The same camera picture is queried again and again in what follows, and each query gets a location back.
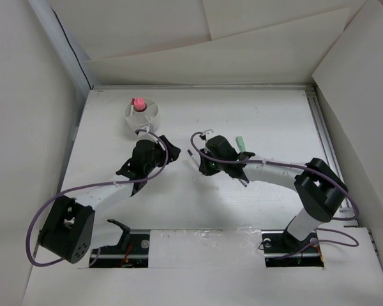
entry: white wall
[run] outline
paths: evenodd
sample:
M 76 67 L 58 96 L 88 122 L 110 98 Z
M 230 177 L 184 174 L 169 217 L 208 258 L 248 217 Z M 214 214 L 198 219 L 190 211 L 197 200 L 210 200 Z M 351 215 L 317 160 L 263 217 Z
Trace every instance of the white wall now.
M 0 0 L 0 305 L 22 301 L 24 237 L 54 193 L 75 90 L 27 1 Z
M 359 224 L 371 229 L 383 269 L 383 202 L 380 201 L 360 158 L 319 88 L 317 96 L 343 179 L 360 206 Z
M 383 266 L 383 6 L 369 0 L 313 77 L 349 189 Z

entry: white table surface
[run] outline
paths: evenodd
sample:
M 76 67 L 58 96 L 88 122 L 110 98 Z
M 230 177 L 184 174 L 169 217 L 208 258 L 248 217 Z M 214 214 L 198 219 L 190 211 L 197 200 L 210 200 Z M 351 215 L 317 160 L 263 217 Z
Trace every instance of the white table surface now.
M 136 140 L 124 124 L 123 111 L 137 96 L 158 103 L 157 133 L 182 153 L 140 193 L 108 210 L 104 221 L 114 218 L 133 229 L 283 229 L 300 211 L 298 195 L 283 187 L 254 182 L 244 188 L 224 173 L 204 177 L 187 149 L 192 133 L 211 128 L 235 147 L 235 137 L 243 136 L 246 149 L 260 156 L 292 162 L 324 158 L 304 91 L 91 91 L 63 189 L 108 180 L 130 158 Z
M 139 194 L 108 211 L 105 220 L 113 217 L 138 229 L 198 231 L 152 231 L 151 268 L 89 269 L 89 253 L 76 265 L 63 261 L 34 267 L 24 306 L 383 306 L 383 273 L 366 229 L 342 228 L 359 240 L 358 248 L 322 244 L 325 268 L 266 268 L 257 249 L 258 229 L 286 227 L 302 207 L 297 194 L 259 182 L 245 189 L 226 175 L 203 177 L 186 152 L 194 131 L 213 128 L 230 141 L 243 136 L 247 150 L 264 157 L 324 157 L 304 91 L 93 91 L 64 189 L 107 180 L 130 157 L 135 140 L 125 131 L 123 109 L 136 96 L 159 103 L 158 134 L 165 134 L 182 154 Z M 318 234 L 348 242 L 340 235 Z M 54 254 L 39 248 L 37 261 L 53 259 Z

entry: green object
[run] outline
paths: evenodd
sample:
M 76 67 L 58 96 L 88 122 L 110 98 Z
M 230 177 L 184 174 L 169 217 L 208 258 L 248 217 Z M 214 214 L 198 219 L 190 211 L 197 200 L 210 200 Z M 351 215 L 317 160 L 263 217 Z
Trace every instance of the green object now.
M 237 143 L 238 149 L 240 150 L 240 153 L 244 152 L 245 151 L 245 144 L 244 144 L 244 140 L 243 140 L 242 136 L 236 137 L 236 143 Z

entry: wire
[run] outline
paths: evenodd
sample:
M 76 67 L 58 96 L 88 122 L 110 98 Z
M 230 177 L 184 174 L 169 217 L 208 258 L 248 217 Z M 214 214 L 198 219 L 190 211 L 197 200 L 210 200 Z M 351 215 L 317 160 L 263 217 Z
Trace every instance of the wire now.
M 92 260 L 92 262 L 89 263 L 89 266 L 93 266 L 95 264 L 95 262 L 98 260 L 98 258 L 100 257 L 100 255 L 101 255 L 101 248 L 99 247 L 95 258 Z
M 31 220 L 30 222 L 30 225 L 28 227 L 28 230 L 27 230 L 27 235 L 26 235 L 26 253 L 27 253 L 27 258 L 28 260 L 30 261 L 30 263 L 34 266 L 39 266 L 39 267 L 44 267 L 44 266 L 51 266 L 51 265 L 55 265 L 56 263 L 59 263 L 60 261 L 62 261 L 63 259 L 60 258 L 60 259 L 57 259 L 57 260 L 54 260 L 54 261 L 50 261 L 48 263 L 38 263 L 37 261 L 34 260 L 33 258 L 33 255 L 31 254 L 31 248 L 30 248 L 30 243 L 31 243 L 31 233 L 33 232 L 33 228 L 34 228 L 34 225 L 36 224 L 39 216 L 43 213 L 43 211 L 53 202 L 55 201 L 56 199 L 58 199 L 60 196 L 63 196 L 64 194 L 66 193 L 70 193 L 72 191 L 77 191 L 77 190 L 82 190 L 82 189 L 87 189 L 87 188 L 92 188 L 92 187 L 98 187 L 98 186 L 110 186 L 110 185 L 115 185 L 115 184 L 136 184 L 136 183 L 144 183 L 144 182 L 147 182 L 148 180 L 152 180 L 154 179 L 155 177 L 157 177 L 159 174 L 162 173 L 162 171 L 165 169 L 168 161 L 169 161 L 169 151 L 168 151 L 168 148 L 166 146 L 166 144 L 154 133 L 150 132 L 150 131 L 146 131 L 144 129 L 138 129 L 135 131 L 136 133 L 138 132 L 146 132 L 146 133 L 149 133 L 150 135 L 152 135 L 153 137 L 156 138 L 156 140 L 163 146 L 163 148 L 165 149 L 165 152 L 166 152 L 166 156 L 165 156 L 165 162 L 163 163 L 163 166 L 159 169 L 159 171 L 157 171 L 154 175 L 151 175 L 150 177 L 146 177 L 146 178 L 142 178 L 140 180 L 119 180 L 119 181 L 116 181 L 116 182 L 102 182 L 102 183 L 94 183 L 94 184 L 88 184 L 88 185 L 83 185 L 83 186 L 78 186 L 78 187 L 73 187 L 73 188 L 69 188 L 69 189 L 66 189 L 64 191 L 61 191 L 59 193 L 57 193 L 56 195 L 54 195 L 53 197 L 51 197 L 50 199 L 48 199 L 44 204 L 43 206 L 40 207 L 40 209 L 37 211 L 37 213 L 34 215 L 33 217 L 33 220 Z
M 305 251 L 307 248 L 309 248 L 313 245 L 316 245 L 316 244 L 320 244 L 321 242 L 327 242 L 330 244 L 339 244 L 339 245 L 344 245 L 346 247 L 358 247 L 359 246 L 359 242 L 356 240 L 356 238 L 354 238 L 354 237 L 350 236 L 349 234 L 344 233 L 342 231 L 338 231 L 336 229 L 331 230 L 331 229 L 327 229 L 327 228 L 318 228 L 318 230 L 319 231 L 330 231 L 332 233 L 341 234 L 341 235 L 346 236 L 346 237 L 350 238 L 351 240 L 353 240 L 355 244 L 346 244 L 345 242 L 339 242 L 339 241 L 328 240 L 328 239 L 321 239 L 321 240 L 315 239 L 315 241 L 310 242 L 309 244 L 307 244 L 302 249 L 300 249 L 296 252 L 293 252 L 293 253 L 290 253 L 290 254 L 287 254 L 284 256 L 280 256 L 280 257 L 275 257 L 274 259 L 286 259 L 286 258 L 293 257 L 293 255 L 299 254 L 299 253 Z
M 68 39 L 67 34 L 65 33 L 63 24 L 61 23 L 60 19 L 58 18 L 58 15 L 57 15 L 56 11 L 54 11 L 53 9 L 51 9 L 51 10 L 52 10 L 52 12 L 54 13 L 54 15 L 56 16 L 57 21 L 58 21 L 58 24 L 59 24 L 59 26 L 61 27 L 61 30 L 63 30 L 63 33 L 64 33 L 64 36 L 65 36 L 66 42 L 67 42 L 68 45 L 70 46 L 72 53 L 74 53 L 74 56 L 75 56 L 75 58 L 76 58 L 76 60 L 77 60 L 77 62 L 78 62 L 79 68 L 81 68 L 81 71 L 82 71 L 82 73 L 84 74 L 85 79 L 87 80 L 87 83 L 88 83 L 88 86 L 89 86 L 89 90 L 94 89 L 94 87 L 91 86 L 91 83 L 89 83 L 88 77 L 87 77 L 87 75 L 85 74 L 85 71 L 84 71 L 84 69 L 83 69 L 82 66 L 81 66 L 81 63 L 80 63 L 80 61 L 79 61 L 79 59 L 78 59 L 78 56 L 77 56 L 77 54 L 75 53 L 74 48 L 72 47 L 72 45 L 71 45 L 71 43 L 70 43 L 70 40 Z
M 132 250 L 132 248 L 133 248 L 133 242 L 130 243 L 129 248 L 128 248 L 128 250 L 126 251 L 124 258 L 123 258 L 122 261 L 121 261 L 121 268 L 122 268 L 123 265 L 126 263 L 126 260 L 127 260 L 126 258 L 128 257 L 128 254 L 129 254 L 129 252 Z
M 320 249 L 320 244 L 318 244 L 318 246 L 312 246 L 315 250 L 318 251 L 318 255 L 319 255 L 319 258 L 320 258 L 320 261 L 323 263 L 324 262 L 324 257 L 322 256 L 322 250 Z
M 336 188 L 339 189 L 339 191 L 346 197 L 349 199 L 350 203 L 352 204 L 352 208 L 354 210 L 354 216 L 352 217 L 345 217 L 345 218 L 337 218 L 337 217 L 334 217 L 332 218 L 332 220 L 337 220 L 337 221 L 351 221 L 351 220 L 356 220 L 358 217 L 359 217 L 359 207 L 356 205 L 356 202 L 354 201 L 353 197 L 346 191 L 344 190 L 344 188 L 339 185 L 338 183 L 336 183 L 333 179 L 331 179 L 330 177 L 328 177 L 327 175 L 324 175 L 323 173 L 317 171 L 317 170 L 314 170 L 314 169 L 311 169 L 311 168 L 308 168 L 306 166 L 303 166 L 303 165 L 300 165 L 300 164 L 290 164 L 290 163 L 284 163 L 284 162 L 281 162 L 281 161 L 272 161 L 272 160 L 268 160 L 268 159 L 265 159 L 265 160 L 244 160 L 244 161 L 225 161 L 225 160 L 221 160 L 221 159 L 217 159 L 217 158 L 213 158 L 213 157 L 210 157 L 206 154 L 204 154 L 203 152 L 201 152 L 199 150 L 199 148 L 197 148 L 197 146 L 195 145 L 194 143 L 194 138 L 197 136 L 197 135 L 202 135 L 203 133 L 202 132 L 196 132 L 194 134 L 192 134 L 192 136 L 190 137 L 190 143 L 192 145 L 192 147 L 197 151 L 197 153 L 199 153 L 201 156 L 203 156 L 204 158 L 210 160 L 210 161 L 214 161 L 216 163 L 223 163 L 223 164 L 248 164 L 248 163 L 255 163 L 255 164 L 271 164 L 271 165 L 274 165 L 274 166 L 281 166 L 281 167 L 287 167 L 287 168 L 296 168 L 296 169 L 301 169 L 301 170 L 304 170 L 304 171 L 307 171 L 307 172 L 310 172 L 312 174 L 315 174 L 315 175 L 318 175 L 320 178 L 328 181 L 330 184 L 334 185 Z

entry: white cardboard panel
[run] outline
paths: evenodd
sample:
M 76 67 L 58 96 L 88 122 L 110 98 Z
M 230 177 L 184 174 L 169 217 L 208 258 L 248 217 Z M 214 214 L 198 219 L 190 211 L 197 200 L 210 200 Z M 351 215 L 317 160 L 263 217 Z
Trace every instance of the white cardboard panel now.
M 230 36 L 350 8 L 347 24 L 366 0 L 203 0 L 211 38 Z
M 325 268 L 33 268 L 23 305 L 383 306 L 383 274 L 366 229 L 345 231 L 361 245 L 322 244 Z
M 24 244 L 26 228 L 0 231 L 0 306 L 20 305 L 23 300 L 31 272 Z
M 383 6 L 371 0 L 313 77 L 383 203 Z
M 200 0 L 49 0 L 92 59 L 210 40 Z
M 151 231 L 149 268 L 264 266 L 259 229 Z
M 306 83 L 345 27 L 349 9 L 194 46 L 98 61 L 105 84 Z

